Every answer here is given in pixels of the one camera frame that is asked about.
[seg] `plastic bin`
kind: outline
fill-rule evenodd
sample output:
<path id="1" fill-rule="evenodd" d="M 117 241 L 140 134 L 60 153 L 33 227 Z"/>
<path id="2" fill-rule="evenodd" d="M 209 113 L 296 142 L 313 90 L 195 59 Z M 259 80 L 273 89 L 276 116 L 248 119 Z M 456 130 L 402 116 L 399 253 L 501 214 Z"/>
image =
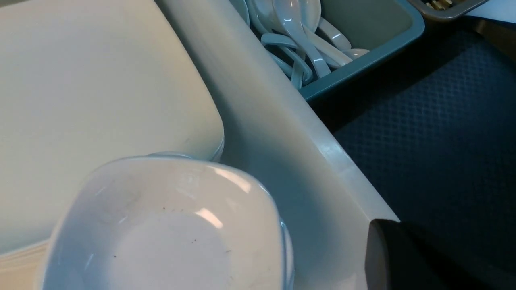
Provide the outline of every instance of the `plastic bin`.
<path id="1" fill-rule="evenodd" d="M 425 18 L 438 22 L 448 22 L 470 12 L 484 4 L 487 0 L 453 0 L 456 5 L 443 11 L 434 10 L 426 6 L 426 4 L 421 0 L 408 1 L 414 5 L 414 7 L 419 10 Z"/>
<path id="2" fill-rule="evenodd" d="M 425 30 L 421 14 L 406 0 L 321 0 L 322 15 L 356 48 L 369 53 L 299 92 L 307 101 L 365 72 L 399 52 Z"/>

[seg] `white plate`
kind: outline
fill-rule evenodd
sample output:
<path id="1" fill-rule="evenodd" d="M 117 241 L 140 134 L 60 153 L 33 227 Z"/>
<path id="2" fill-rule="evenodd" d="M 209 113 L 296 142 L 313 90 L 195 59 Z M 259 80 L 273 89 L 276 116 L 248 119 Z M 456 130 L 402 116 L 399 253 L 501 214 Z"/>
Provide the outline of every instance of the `white plate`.
<path id="1" fill-rule="evenodd" d="M 180 157 L 121 159 L 87 179 L 35 289 L 280 290 L 284 243 L 272 197 L 250 175 Z"/>
<path id="2" fill-rule="evenodd" d="M 220 153 L 215 104 L 152 0 L 5 6 L 0 39 L 0 254 L 48 239 L 106 162 Z"/>

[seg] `plastic spoon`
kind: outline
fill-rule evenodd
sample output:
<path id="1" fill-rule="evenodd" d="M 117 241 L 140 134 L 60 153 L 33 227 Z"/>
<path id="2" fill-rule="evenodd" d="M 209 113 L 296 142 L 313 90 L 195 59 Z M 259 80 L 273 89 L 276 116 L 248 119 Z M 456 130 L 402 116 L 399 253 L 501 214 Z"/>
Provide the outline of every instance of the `plastic spoon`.
<path id="1" fill-rule="evenodd" d="M 319 21 L 319 30 L 328 37 L 328 39 L 340 51 L 351 49 L 351 43 L 335 26 L 322 18 Z"/>
<path id="2" fill-rule="evenodd" d="M 249 9 L 247 7 L 247 3 L 245 2 L 245 0 L 230 0 L 230 2 L 233 5 L 233 7 L 235 8 L 235 10 L 238 12 L 238 14 L 240 14 L 242 19 L 244 19 L 246 24 L 248 26 L 250 26 L 251 21 L 249 18 Z M 280 69 L 283 71 L 283 73 L 285 73 L 288 77 L 292 77 L 292 71 L 293 71 L 292 67 L 290 65 L 288 65 L 286 62 L 284 62 L 282 59 L 280 59 L 279 57 L 274 55 L 272 52 L 268 52 L 268 53 L 271 56 L 271 58 L 274 60 L 274 62 L 278 65 L 278 67 L 280 67 Z M 307 72 L 308 76 L 310 76 L 310 78 L 312 78 L 312 70 L 310 70 L 310 68 L 308 66 L 306 66 L 306 68 L 308 71 Z"/>
<path id="3" fill-rule="evenodd" d="M 254 28 L 258 30 L 259 33 L 263 34 L 274 34 L 272 27 L 275 26 L 275 24 L 270 23 L 271 18 L 264 17 L 263 14 L 259 14 L 258 11 L 268 11 L 269 14 L 273 13 L 272 3 L 270 1 L 263 1 L 263 0 L 247 0 L 247 7 L 249 10 L 249 17 L 251 19 L 251 23 L 253 24 Z M 296 61 L 296 59 L 300 58 L 299 55 L 294 53 L 292 50 L 290 50 L 287 47 L 280 46 L 279 47 L 281 51 L 283 51 L 288 57 L 294 60 L 294 70 L 292 72 L 291 76 L 291 82 L 294 85 L 296 89 L 301 88 L 301 83 L 309 82 L 313 77 L 312 70 L 306 65 L 304 60 L 302 62 Z"/>
<path id="4" fill-rule="evenodd" d="M 247 0 L 249 12 L 251 13 L 251 22 L 255 26 L 256 22 L 260 22 L 260 25 L 266 28 L 265 32 L 260 31 L 262 34 L 273 33 L 274 30 L 282 31 L 281 24 L 279 23 L 278 18 L 274 13 L 274 8 L 271 1 L 272 0 Z M 351 62 L 352 59 L 350 59 L 347 55 L 343 54 L 336 47 L 314 33 L 314 31 L 317 29 L 317 26 L 319 25 L 321 17 L 320 0 L 303 1 L 305 1 L 302 5 L 303 23 L 306 21 L 306 23 L 310 26 L 304 27 L 308 39 L 317 47 L 321 53 L 328 55 L 341 66 Z"/>
<path id="5" fill-rule="evenodd" d="M 289 50 L 287 48 L 287 47 L 291 47 L 294 49 L 298 48 L 297 44 L 290 37 L 281 35 L 281 34 L 266 33 L 266 34 L 262 35 L 261 43 L 264 46 L 277 45 L 279 47 L 284 47 L 288 51 L 288 56 L 294 61 L 294 70 L 291 71 L 291 76 L 294 76 L 294 74 L 296 74 L 296 66 L 299 66 L 299 77 L 306 75 L 306 76 L 309 76 L 309 79 L 312 78 L 312 76 L 313 76 L 312 69 L 310 69 L 308 64 L 306 62 L 304 62 L 304 59 L 302 59 L 301 56 L 299 56 L 298 54 L 294 53 L 292 50 Z"/>
<path id="6" fill-rule="evenodd" d="M 264 45 L 277 45 L 277 46 L 285 46 L 290 47 L 292 49 L 298 49 L 297 43 L 295 43 L 292 38 L 280 35 L 280 34 L 274 34 L 274 33 L 266 33 L 262 35 L 262 44 Z M 331 59 L 329 56 L 325 55 L 324 53 L 321 53 L 322 59 L 328 64 L 329 67 L 333 69 L 338 69 L 342 67 L 338 63 L 336 63 L 333 59 Z"/>
<path id="7" fill-rule="evenodd" d="M 314 65 L 315 73 L 319 78 L 330 74 L 330 68 L 323 60 L 323 56 L 308 40 L 303 31 L 301 20 L 301 7 L 298 0 L 272 0 L 276 16 L 285 31 L 308 55 Z"/>

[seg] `textured mat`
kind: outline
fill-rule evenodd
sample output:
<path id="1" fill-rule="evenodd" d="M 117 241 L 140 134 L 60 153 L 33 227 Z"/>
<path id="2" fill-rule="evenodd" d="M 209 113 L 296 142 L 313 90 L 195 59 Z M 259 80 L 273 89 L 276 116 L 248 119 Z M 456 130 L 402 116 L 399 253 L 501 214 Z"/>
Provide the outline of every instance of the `textured mat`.
<path id="1" fill-rule="evenodd" d="M 336 138 L 400 219 L 516 272 L 515 64 L 459 31 L 383 73 Z"/>

